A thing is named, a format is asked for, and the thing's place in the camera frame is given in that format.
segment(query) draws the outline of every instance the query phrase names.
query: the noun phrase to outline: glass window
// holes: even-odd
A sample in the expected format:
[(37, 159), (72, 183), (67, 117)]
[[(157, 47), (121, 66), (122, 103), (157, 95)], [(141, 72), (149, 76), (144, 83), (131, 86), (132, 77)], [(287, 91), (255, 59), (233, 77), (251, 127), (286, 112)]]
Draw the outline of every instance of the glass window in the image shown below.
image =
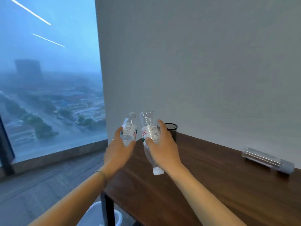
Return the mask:
[(16, 160), (107, 139), (95, 1), (0, 6), (0, 114)]

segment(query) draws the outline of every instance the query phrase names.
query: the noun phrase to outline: wooden floor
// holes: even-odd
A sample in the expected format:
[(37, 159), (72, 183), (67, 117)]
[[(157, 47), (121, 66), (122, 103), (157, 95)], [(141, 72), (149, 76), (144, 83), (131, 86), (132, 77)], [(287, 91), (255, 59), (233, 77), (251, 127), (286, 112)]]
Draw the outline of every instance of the wooden floor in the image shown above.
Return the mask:
[[(0, 225), (28, 225), (102, 165), (103, 152), (97, 152), (0, 180)], [(115, 208), (122, 212), (122, 226), (133, 225), (133, 218)]]

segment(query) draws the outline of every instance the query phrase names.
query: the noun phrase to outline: forearm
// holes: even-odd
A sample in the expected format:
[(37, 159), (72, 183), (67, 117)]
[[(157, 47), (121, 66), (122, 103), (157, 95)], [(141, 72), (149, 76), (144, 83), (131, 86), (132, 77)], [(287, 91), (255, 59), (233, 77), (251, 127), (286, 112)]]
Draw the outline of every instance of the forearm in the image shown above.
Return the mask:
[(94, 173), (29, 226), (76, 226), (112, 177), (107, 168), (101, 170), (106, 179), (101, 172)]
[(184, 166), (170, 173), (170, 176), (204, 226), (245, 225), (198, 182)]

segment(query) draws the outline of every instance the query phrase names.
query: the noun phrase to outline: dark wooden tabletop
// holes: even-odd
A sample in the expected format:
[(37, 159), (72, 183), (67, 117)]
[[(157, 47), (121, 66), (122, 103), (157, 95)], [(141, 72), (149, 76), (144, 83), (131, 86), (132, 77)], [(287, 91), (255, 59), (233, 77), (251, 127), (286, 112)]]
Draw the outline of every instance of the dark wooden tabletop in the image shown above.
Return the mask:
[[(177, 144), (184, 166), (247, 225), (301, 226), (301, 170), (287, 176), (180, 133)], [(153, 175), (141, 140), (105, 192), (145, 226), (201, 225), (168, 175)]]

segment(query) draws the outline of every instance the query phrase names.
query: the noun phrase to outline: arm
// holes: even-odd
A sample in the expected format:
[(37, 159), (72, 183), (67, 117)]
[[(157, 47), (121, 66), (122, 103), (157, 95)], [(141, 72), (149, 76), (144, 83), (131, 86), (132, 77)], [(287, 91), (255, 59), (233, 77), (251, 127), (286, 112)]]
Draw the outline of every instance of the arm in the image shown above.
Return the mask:
[(161, 120), (158, 122), (161, 126), (159, 144), (150, 138), (145, 141), (153, 159), (175, 182), (201, 223), (204, 226), (245, 225), (183, 166), (170, 132)]
[(124, 147), (120, 137), (121, 130), (122, 127), (115, 132), (114, 140), (111, 141), (104, 154), (104, 164), (98, 172), (77, 186), (29, 226), (77, 225), (105, 188), (107, 182), (125, 165), (132, 155), (136, 142), (132, 141), (127, 147)]

